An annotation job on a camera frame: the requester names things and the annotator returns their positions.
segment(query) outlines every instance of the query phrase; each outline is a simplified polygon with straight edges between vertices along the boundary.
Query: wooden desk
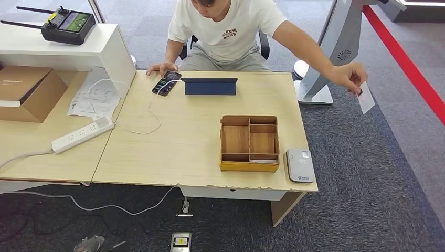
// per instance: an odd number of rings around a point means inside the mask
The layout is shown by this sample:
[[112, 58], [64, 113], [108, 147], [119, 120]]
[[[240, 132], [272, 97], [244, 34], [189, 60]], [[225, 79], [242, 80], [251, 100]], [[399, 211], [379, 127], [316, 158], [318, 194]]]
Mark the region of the wooden desk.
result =
[[[69, 87], [43, 123], [0, 121], [0, 161], [28, 152], [49, 150], [52, 140], [91, 122], [91, 118], [67, 116], [68, 106], [87, 73], [59, 72], [59, 75]], [[122, 103], [121, 99], [114, 118]], [[62, 154], [14, 161], [0, 170], [0, 180], [91, 182], [110, 134], [107, 132]]]
[[[289, 148], [307, 149], [300, 109], [289, 73], [183, 72], [183, 77], [236, 77], [236, 96], [185, 96], [179, 82], [167, 97], [151, 89], [159, 75], [145, 76], [138, 71], [98, 165], [93, 182], [138, 185], [179, 185], [184, 192], [215, 193], [215, 197], [233, 192], [240, 198], [273, 192], [282, 193], [272, 202], [273, 224], [277, 225], [304, 196], [318, 191], [317, 183], [297, 184], [288, 179], [283, 159]], [[149, 131], [137, 135], [127, 128]], [[278, 117], [280, 167], [275, 173], [221, 172], [220, 119], [226, 114], [273, 115]]]

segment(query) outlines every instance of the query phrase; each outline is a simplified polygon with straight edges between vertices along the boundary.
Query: power strip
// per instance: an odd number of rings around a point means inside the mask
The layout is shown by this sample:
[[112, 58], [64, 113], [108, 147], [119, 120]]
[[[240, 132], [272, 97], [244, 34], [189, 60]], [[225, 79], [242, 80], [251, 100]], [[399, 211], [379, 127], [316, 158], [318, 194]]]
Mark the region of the power strip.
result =
[[73, 131], [61, 138], [55, 139], [51, 142], [52, 150], [56, 154], [67, 151], [77, 145], [85, 143], [105, 132], [114, 129], [114, 122], [109, 117], [101, 117], [94, 120], [91, 124]]

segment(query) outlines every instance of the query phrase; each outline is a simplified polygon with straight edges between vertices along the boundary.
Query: white charging cable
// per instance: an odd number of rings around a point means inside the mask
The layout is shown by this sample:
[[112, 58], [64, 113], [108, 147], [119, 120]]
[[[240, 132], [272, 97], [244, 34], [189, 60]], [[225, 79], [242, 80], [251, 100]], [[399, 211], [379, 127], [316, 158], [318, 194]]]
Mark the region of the white charging cable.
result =
[[48, 195], [48, 194], [36, 193], [36, 192], [29, 192], [29, 191], [12, 192], [12, 191], [7, 191], [7, 190], [3, 190], [3, 189], [0, 189], [0, 192], [3, 192], [3, 193], [10, 193], [10, 194], [32, 194], [32, 195], [38, 195], [38, 196], [43, 196], [43, 197], [48, 197], [48, 198], [70, 198], [78, 208], [80, 208], [80, 209], [82, 209], [82, 210], [84, 210], [84, 211], [96, 211], [96, 210], [104, 209], [104, 208], [107, 208], [107, 207], [114, 207], [114, 208], [118, 208], [118, 209], [120, 209], [120, 210], [126, 212], [126, 213], [129, 214], [129, 215], [139, 215], [139, 214], [142, 214], [142, 213], [144, 213], [144, 212], [146, 212], [146, 211], [148, 211], [148, 210], [154, 209], [155, 207], [159, 206], [159, 205], [161, 204], [161, 202], [167, 197], [167, 195], [168, 195], [168, 194], [173, 190], [173, 188], [175, 188], [175, 187], [177, 187], [177, 186], [173, 186], [172, 188], [170, 188], [170, 190], [168, 190], [168, 191], [164, 194], [164, 197], [162, 197], [162, 199], [161, 199], [156, 205], [154, 205], [154, 206], [152, 206], [152, 207], [149, 207], [149, 208], [146, 208], [146, 209], [144, 209], [144, 210], [142, 210], [142, 211], [139, 211], [139, 212], [137, 212], [137, 213], [129, 212], [129, 211], [125, 210], [123, 207], [116, 206], [116, 205], [106, 205], [106, 206], [101, 206], [101, 207], [96, 207], [96, 208], [85, 208], [85, 207], [80, 206], [80, 205], [76, 202], [76, 200], [74, 199], [74, 197], [71, 196], [71, 195]]
[[129, 86], [127, 83], [122, 82], [122, 81], [118, 81], [118, 80], [112, 80], [112, 79], [101, 79], [101, 80], [97, 81], [96, 83], [94, 83], [93, 85], [91, 85], [91, 87], [88, 89], [88, 92], [87, 92], [87, 99], [88, 99], [88, 102], [91, 104], [91, 107], [93, 108], [93, 113], [94, 113], [96, 116], [98, 116], [99, 113], [96, 112], [96, 108], [94, 107], [93, 102], [92, 102], [91, 99], [90, 99], [90, 92], [91, 92], [91, 89], [92, 89], [94, 86], [96, 86], [97, 84], [101, 83], [101, 82], [104, 81], [104, 80], [108, 80], [108, 81], [111, 81], [111, 82], [117, 82], [117, 83], [124, 84], [124, 85], [126, 86], [126, 88], [128, 88], [129, 91], [131, 90], [131, 89], [130, 89], [130, 86]]
[[[94, 104], [93, 104], [93, 102], [92, 102], [91, 99], [90, 99], [90, 92], [91, 92], [92, 88], [93, 88], [95, 85], [97, 85], [98, 83], [100, 83], [100, 82], [102, 82], [102, 81], [105, 81], [105, 80], [107, 80], [107, 81], [112, 81], [112, 82], [117, 82], [117, 83], [122, 83], [122, 84], [124, 84], [124, 85], [128, 88], [128, 91], [131, 92], [131, 88], [130, 88], [130, 86], [129, 86], [127, 83], [125, 83], [125, 82], [121, 82], [121, 81], [117, 81], [117, 80], [112, 80], [112, 79], [101, 79], [101, 80], [97, 81], [96, 83], [94, 83], [93, 85], [91, 85], [91, 87], [88, 89], [87, 99], [88, 99], [88, 101], [90, 102], [90, 104], [91, 104], [91, 106], [92, 106], [92, 108], [93, 108], [93, 112], [94, 112], [94, 114], [95, 114], [96, 116], [99, 116], [99, 113], [97, 113], [97, 111], [96, 111], [96, 109], [95, 109], [95, 107], [94, 107]], [[127, 129], [128, 131], [130, 131], [130, 132], [132, 132], [132, 133], [135, 133], [135, 134], [139, 134], [139, 135], [147, 135], [147, 134], [153, 133], [154, 131], [158, 130], [158, 129], [161, 127], [161, 125], [162, 125], [162, 121], [161, 121], [160, 118], [157, 116], [157, 114], [151, 109], [151, 104], [152, 104], [152, 101], [153, 101], [153, 100], [159, 95], [159, 93], [162, 91], [162, 89], [165, 88], [166, 86], [168, 86], [168, 84], [170, 84], [170, 83], [172, 83], [172, 82], [174, 82], [174, 81], [181, 81], [181, 80], [171, 80], [171, 81], [168, 81], [168, 82], [167, 82], [166, 84], [164, 84], [161, 88], [159, 88], [159, 90], [158, 90], [157, 93], [156, 93], [156, 96], [155, 96], [153, 99], [151, 99], [150, 102], [149, 102], [148, 110], [154, 115], [154, 117], [155, 117], [156, 120], [158, 121], [158, 125], [157, 125], [154, 129], [152, 129], [152, 130], [150, 130], [150, 131], [147, 131], [147, 132], [139, 132], [139, 131], [135, 131], [135, 130]]]
[[[88, 99], [88, 102], [91, 104], [91, 107], [92, 107], [92, 109], [93, 109], [94, 114], [95, 114], [97, 117], [100, 117], [100, 113], [97, 112], [96, 108], [94, 107], [93, 102], [92, 102], [91, 99], [90, 99], [90, 92], [91, 92], [92, 88], [93, 88], [95, 85], [97, 85], [98, 83], [100, 83], [100, 82], [102, 82], [102, 81], [105, 81], [105, 80], [107, 80], [107, 81], [112, 81], [112, 82], [114, 81], [114, 82], [118, 82], [118, 83], [124, 84], [124, 85], [128, 88], [128, 90], [131, 91], [131, 88], [130, 88], [130, 86], [129, 86], [127, 83], [122, 82], [122, 81], [112, 80], [112, 79], [101, 79], [101, 80], [97, 81], [96, 83], [94, 83], [93, 85], [91, 85], [91, 87], [88, 89], [87, 99]], [[168, 84], [170, 84], [170, 83], [172, 83], [172, 82], [174, 82], [174, 81], [180, 81], [180, 80], [171, 80], [171, 81], [168, 81], [168, 82], [167, 82], [166, 84], [164, 84], [161, 88], [159, 88], [159, 90], [157, 91], [156, 96], [155, 96], [153, 99], [155, 99], [155, 98], [159, 95], [159, 93], [161, 92], [161, 90], [162, 90], [163, 88], [165, 88]], [[155, 127], [153, 130], [150, 130], [150, 131], [148, 131], [148, 132], [138, 132], [138, 131], [134, 131], [134, 130], [129, 130], [129, 129], [127, 129], [128, 131], [130, 131], [130, 132], [132, 132], [132, 133], [135, 133], [135, 134], [147, 135], [147, 134], [150, 134], [150, 133], [156, 131], [157, 129], [159, 129], [159, 127], [161, 127], [162, 122], [161, 122], [160, 118], [159, 118], [159, 117], [156, 115], [156, 113], [150, 108], [153, 99], [150, 100], [148, 109], [149, 109], [149, 111], [156, 117], [157, 121], [159, 122], [159, 124], [157, 125], [157, 127]], [[11, 158], [11, 159], [9, 159], [9, 160], [6, 160], [6, 161], [3, 162], [3, 163], [0, 163], [0, 169], [1, 169], [2, 167], [4, 167], [6, 164], [8, 164], [8, 163], [10, 163], [10, 162], [12, 162], [12, 161], [14, 161], [14, 160], [16, 160], [16, 159], [26, 158], [26, 157], [29, 157], [29, 156], [38, 156], [38, 155], [51, 154], [51, 153], [54, 153], [54, 151], [53, 151], [53, 150], [49, 150], [49, 151], [43, 151], [43, 152], [33, 152], [33, 153], [21, 154], [21, 155], [15, 156], [15, 157], [13, 157], [13, 158]]]
[[148, 135], [148, 134], [150, 134], [150, 133], [153, 133], [154, 131], [156, 131], [157, 129], [159, 129], [159, 128], [161, 127], [162, 122], [161, 122], [160, 118], [159, 118], [159, 117], [156, 115], [156, 113], [153, 112], [153, 110], [151, 109], [152, 101], [153, 101], [154, 99], [156, 99], [156, 97], [159, 95], [159, 93], [161, 92], [161, 90], [162, 90], [163, 88], [165, 88], [168, 84], [170, 84], [170, 83], [172, 83], [172, 82], [174, 82], [174, 81], [181, 81], [181, 80], [171, 80], [171, 81], [168, 81], [168, 82], [167, 82], [166, 84], [164, 84], [161, 88], [159, 88], [159, 90], [158, 90], [157, 93], [156, 93], [156, 96], [155, 96], [153, 99], [151, 99], [150, 102], [149, 102], [149, 111], [154, 115], [154, 117], [155, 117], [155, 118], [157, 119], [157, 121], [159, 122], [159, 124], [157, 125], [157, 127], [155, 127], [154, 129], [152, 129], [152, 130], [150, 130], [150, 131], [147, 131], [147, 132], [138, 132], [138, 131], [134, 131], [134, 130], [129, 130], [130, 132], [135, 133], [135, 134], [139, 134], [139, 135]]
[[8, 163], [17, 160], [17, 159], [22, 159], [22, 158], [27, 158], [29, 156], [40, 156], [40, 155], [46, 155], [46, 154], [53, 154], [54, 151], [52, 149], [48, 150], [48, 151], [41, 151], [41, 152], [31, 152], [31, 153], [25, 153], [25, 154], [21, 154], [18, 156], [15, 156], [11, 159], [6, 160], [3, 163], [0, 163], [0, 170], [2, 169], [2, 167], [4, 167], [5, 165], [7, 165]]

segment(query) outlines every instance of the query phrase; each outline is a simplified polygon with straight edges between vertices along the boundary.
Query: desk leg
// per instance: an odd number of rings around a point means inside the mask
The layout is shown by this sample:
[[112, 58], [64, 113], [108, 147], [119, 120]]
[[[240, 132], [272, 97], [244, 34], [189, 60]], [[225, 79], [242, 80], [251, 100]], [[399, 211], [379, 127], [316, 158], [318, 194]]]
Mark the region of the desk leg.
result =
[[303, 198], [306, 192], [286, 192], [280, 201], [271, 201], [272, 222], [276, 227], [293, 209], [293, 207]]

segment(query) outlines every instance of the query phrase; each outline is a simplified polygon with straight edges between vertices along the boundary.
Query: controller screen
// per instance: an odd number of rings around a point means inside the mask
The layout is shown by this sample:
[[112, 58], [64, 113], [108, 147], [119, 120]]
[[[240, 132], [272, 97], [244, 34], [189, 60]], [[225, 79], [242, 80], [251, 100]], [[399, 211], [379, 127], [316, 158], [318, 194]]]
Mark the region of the controller screen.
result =
[[89, 17], [89, 14], [71, 12], [62, 25], [60, 25], [59, 29], [78, 33]]

